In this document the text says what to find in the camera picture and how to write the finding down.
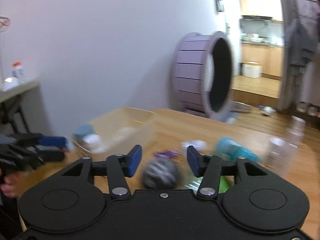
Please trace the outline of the person left hand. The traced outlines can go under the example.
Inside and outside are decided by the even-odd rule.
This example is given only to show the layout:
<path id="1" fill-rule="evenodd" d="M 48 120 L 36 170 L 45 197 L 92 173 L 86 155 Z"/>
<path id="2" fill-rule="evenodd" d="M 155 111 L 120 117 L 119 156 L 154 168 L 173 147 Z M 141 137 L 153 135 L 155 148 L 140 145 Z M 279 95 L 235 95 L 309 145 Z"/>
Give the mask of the person left hand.
<path id="1" fill-rule="evenodd" d="M 22 180 L 22 172 L 15 172 L 5 176 L 4 183 L 1 184 L 1 191 L 8 198 L 18 197 Z"/>

